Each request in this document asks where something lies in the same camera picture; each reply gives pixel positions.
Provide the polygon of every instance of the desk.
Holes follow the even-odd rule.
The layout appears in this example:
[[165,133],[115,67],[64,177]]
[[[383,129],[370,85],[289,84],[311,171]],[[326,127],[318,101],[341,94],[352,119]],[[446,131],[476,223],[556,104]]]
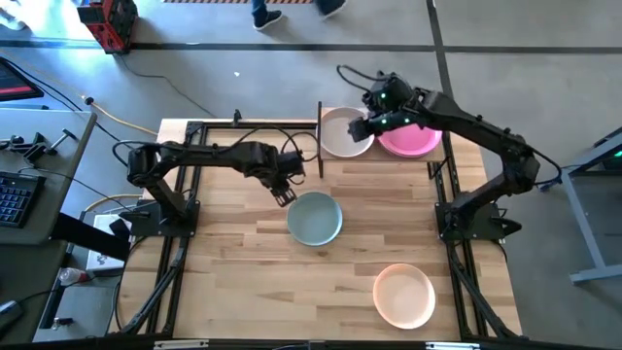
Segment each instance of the desk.
[[[187,120],[162,121],[158,142],[182,142],[186,124]],[[245,132],[213,129],[208,144],[231,144]],[[259,131],[248,140],[274,145],[285,141],[273,130]],[[315,154],[312,139],[300,136],[296,142],[306,157]],[[484,183],[478,147],[458,137],[454,143],[463,188]],[[305,170],[306,181],[294,187],[296,193],[330,193],[343,209],[341,233],[323,247],[306,247],[289,236],[287,209],[279,208],[257,180],[244,179],[231,169],[203,168],[197,197],[201,216],[190,242],[174,336],[457,340],[446,250],[436,238],[436,188],[426,163],[325,160],[324,179],[315,161],[305,163]],[[175,171],[167,175],[171,187],[176,177]],[[184,188],[190,186],[189,178]],[[153,288],[161,244],[157,237],[147,239],[127,264],[120,297],[124,322]],[[483,294],[520,333],[499,247],[473,242],[473,254]],[[412,263],[432,280],[436,309],[418,330],[390,326],[373,306],[375,276],[391,263]],[[166,301],[167,296],[160,311],[166,310]],[[474,322],[468,297],[466,308]]]
[[[15,134],[30,142],[35,131],[39,131],[49,143],[53,143],[62,135],[62,128],[67,128],[78,140],[65,140],[57,148],[58,155],[43,156],[37,165],[72,177],[96,119],[91,112],[0,109],[0,139]],[[0,151],[1,170],[16,172],[26,166],[21,155]],[[28,173],[38,175],[34,170]],[[25,227],[0,227],[0,302],[19,300],[51,289],[65,256],[67,243],[48,241],[48,237],[71,180],[52,174],[42,175],[48,179]],[[48,296],[44,295],[24,302],[24,314],[2,337],[2,343],[32,341],[47,300]]]

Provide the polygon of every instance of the pink bowl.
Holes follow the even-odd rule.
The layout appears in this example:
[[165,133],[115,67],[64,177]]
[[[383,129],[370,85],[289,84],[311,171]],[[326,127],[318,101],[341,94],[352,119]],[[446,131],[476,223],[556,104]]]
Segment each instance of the pink bowl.
[[433,150],[440,142],[442,131],[436,131],[418,125],[402,127],[385,132],[378,137],[380,144],[396,156],[406,158],[421,157]]
[[434,312],[432,282],[419,268],[396,263],[385,268],[373,284],[373,303],[391,325],[413,330],[423,326]]

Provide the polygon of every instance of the shoe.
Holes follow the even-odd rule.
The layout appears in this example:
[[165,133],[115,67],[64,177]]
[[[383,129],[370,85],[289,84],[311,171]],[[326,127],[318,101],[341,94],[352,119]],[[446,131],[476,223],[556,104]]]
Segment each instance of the shoe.
[[338,7],[334,8],[332,11],[328,12],[327,14],[324,14],[322,16],[322,20],[326,20],[329,19],[335,15],[337,15],[338,13],[341,12],[341,10],[343,10],[343,8],[346,7],[346,4],[348,3],[348,0],[344,0],[341,5],[339,5]]
[[270,24],[276,23],[279,19],[283,18],[283,13],[280,11],[268,11],[268,14],[263,20],[255,18],[255,24],[253,27],[256,30],[263,30],[267,28]]
[[26,26],[26,23],[9,15],[8,12],[0,9],[0,25],[4,25],[11,30],[21,30]]

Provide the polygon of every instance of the wooden table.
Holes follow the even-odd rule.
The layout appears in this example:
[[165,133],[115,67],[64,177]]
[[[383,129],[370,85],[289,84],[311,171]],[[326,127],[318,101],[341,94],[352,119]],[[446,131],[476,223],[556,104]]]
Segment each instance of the wooden table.
[[[187,121],[163,120],[158,142],[182,142]],[[208,144],[231,144],[244,132],[210,130]],[[248,140],[280,146],[285,138],[266,130]],[[307,158],[315,154],[310,137],[296,137],[296,142]],[[455,135],[453,144],[462,189],[483,184],[479,148]],[[258,180],[226,168],[202,169],[201,216],[190,243],[175,337],[459,339],[446,250],[436,238],[436,189],[426,163],[330,160],[325,161],[324,179],[316,161],[305,163],[305,170],[306,181],[294,187],[296,193],[329,193],[343,209],[342,231],[323,247],[306,247],[290,237],[287,209],[279,208]],[[176,176],[171,171],[166,177],[171,187]],[[185,188],[190,177],[189,170]],[[149,238],[131,256],[121,285],[122,322],[129,321],[153,289],[161,244],[162,239]],[[472,245],[483,295],[520,333],[501,250],[489,242]],[[392,263],[411,263],[432,280],[436,308],[420,329],[396,329],[374,308],[374,278]],[[464,295],[474,325],[472,304]],[[167,300],[165,295],[161,314]]]

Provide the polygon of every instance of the white bowl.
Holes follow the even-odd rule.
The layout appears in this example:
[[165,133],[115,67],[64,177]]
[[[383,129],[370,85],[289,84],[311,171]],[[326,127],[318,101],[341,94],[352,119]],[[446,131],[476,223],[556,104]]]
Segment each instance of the white bowl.
[[373,143],[373,135],[361,142],[354,142],[348,133],[348,124],[358,117],[364,118],[365,113],[349,107],[335,108],[326,113],[322,117],[322,148],[341,158],[360,156],[367,151]]

